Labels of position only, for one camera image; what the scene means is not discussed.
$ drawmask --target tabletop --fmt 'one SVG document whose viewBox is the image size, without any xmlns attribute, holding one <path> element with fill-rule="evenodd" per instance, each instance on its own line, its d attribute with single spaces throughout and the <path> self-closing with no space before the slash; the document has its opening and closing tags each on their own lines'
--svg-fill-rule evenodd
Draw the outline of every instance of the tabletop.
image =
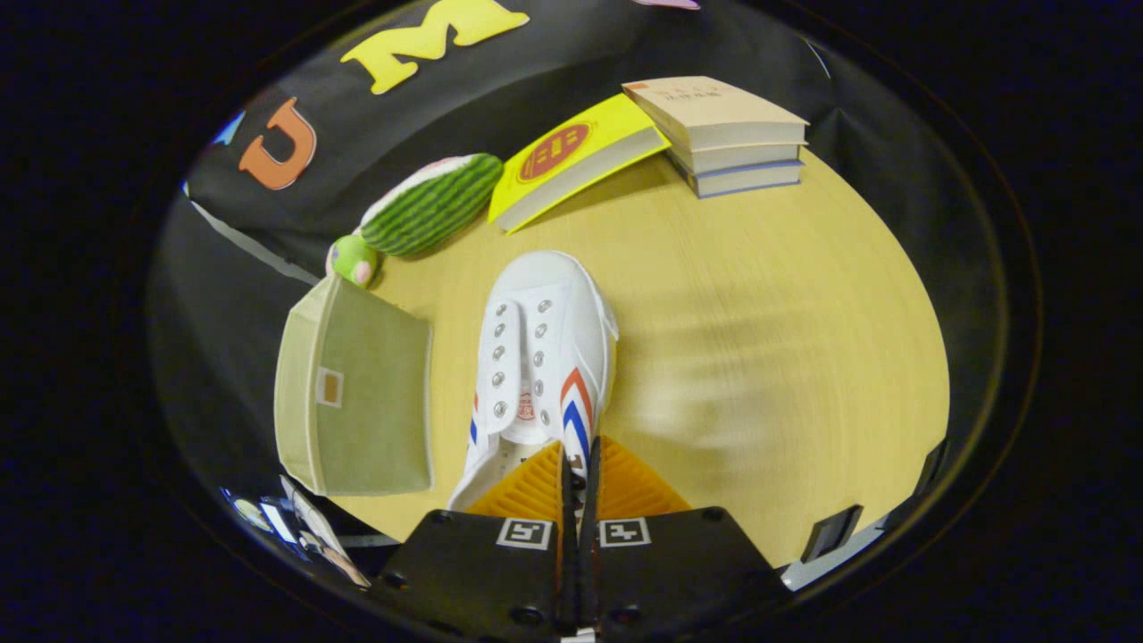
<svg viewBox="0 0 1143 643">
<path fill-rule="evenodd" d="M 697 199 L 663 154 L 505 235 L 481 217 L 373 291 L 433 327 L 433 488 L 334 497 L 398 540 L 459 481 L 485 302 L 520 254 L 578 258 L 618 319 L 599 423 L 693 507 L 726 507 L 767 561 L 853 505 L 857 530 L 913 491 L 944 437 L 936 314 L 877 212 L 808 150 L 798 185 Z"/>
</svg>

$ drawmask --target letter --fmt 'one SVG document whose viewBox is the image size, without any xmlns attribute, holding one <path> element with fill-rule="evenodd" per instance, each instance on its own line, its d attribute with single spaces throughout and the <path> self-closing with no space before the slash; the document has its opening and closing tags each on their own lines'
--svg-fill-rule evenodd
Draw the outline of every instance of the letter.
<svg viewBox="0 0 1143 643">
<path fill-rule="evenodd" d="M 280 162 L 262 146 L 264 136 L 259 135 L 246 147 L 241 160 L 238 161 L 240 171 L 249 171 L 258 183 L 271 190 L 293 185 L 302 175 L 302 170 L 310 166 L 313 152 L 318 148 L 318 135 L 294 108 L 296 103 L 297 98 L 286 101 L 266 122 L 267 129 L 277 127 L 289 136 L 294 142 L 294 153 L 285 162 Z"/>
<path fill-rule="evenodd" d="M 448 26 L 456 29 L 453 43 L 475 45 L 528 22 L 528 15 L 509 11 L 493 0 L 440 0 L 429 8 L 419 26 L 378 32 L 342 56 L 358 61 L 373 75 L 371 91 L 384 94 L 416 73 L 417 64 L 402 63 L 393 54 L 433 61 L 445 56 Z"/>
</svg>

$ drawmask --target plush toy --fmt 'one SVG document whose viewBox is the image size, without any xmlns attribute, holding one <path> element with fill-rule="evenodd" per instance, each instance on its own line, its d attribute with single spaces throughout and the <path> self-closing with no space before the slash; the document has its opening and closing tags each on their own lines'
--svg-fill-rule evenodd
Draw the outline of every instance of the plush toy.
<svg viewBox="0 0 1143 643">
<path fill-rule="evenodd" d="M 449 156 L 422 167 L 369 206 L 361 225 L 334 243 L 327 273 L 337 272 L 366 286 L 379 262 L 378 252 L 409 256 L 438 246 L 475 218 L 502 174 L 504 163 L 485 153 Z M 367 264 L 368 276 L 362 280 Z"/>
<path fill-rule="evenodd" d="M 369 247 L 359 234 L 346 234 L 329 246 L 326 255 L 326 274 L 337 272 L 362 288 L 373 281 L 377 271 L 377 250 Z"/>
</svg>

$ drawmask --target red circular logo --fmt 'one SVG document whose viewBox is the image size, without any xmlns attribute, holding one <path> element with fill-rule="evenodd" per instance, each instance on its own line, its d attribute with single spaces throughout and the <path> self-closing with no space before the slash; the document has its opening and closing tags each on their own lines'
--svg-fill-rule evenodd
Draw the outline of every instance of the red circular logo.
<svg viewBox="0 0 1143 643">
<path fill-rule="evenodd" d="M 588 123 L 577 122 L 550 134 L 525 159 L 523 166 L 520 167 L 520 180 L 538 178 L 559 167 L 588 139 L 589 131 L 591 128 Z"/>
</svg>

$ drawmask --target white sneaker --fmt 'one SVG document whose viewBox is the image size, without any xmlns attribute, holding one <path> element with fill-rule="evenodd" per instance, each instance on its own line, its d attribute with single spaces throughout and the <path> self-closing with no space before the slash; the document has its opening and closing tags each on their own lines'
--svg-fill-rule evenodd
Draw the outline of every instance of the white sneaker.
<svg viewBox="0 0 1143 643">
<path fill-rule="evenodd" d="M 615 314 L 578 260 L 553 250 L 513 259 L 485 307 L 469 451 L 448 508 L 467 509 L 554 441 L 586 479 L 617 340 Z"/>
</svg>

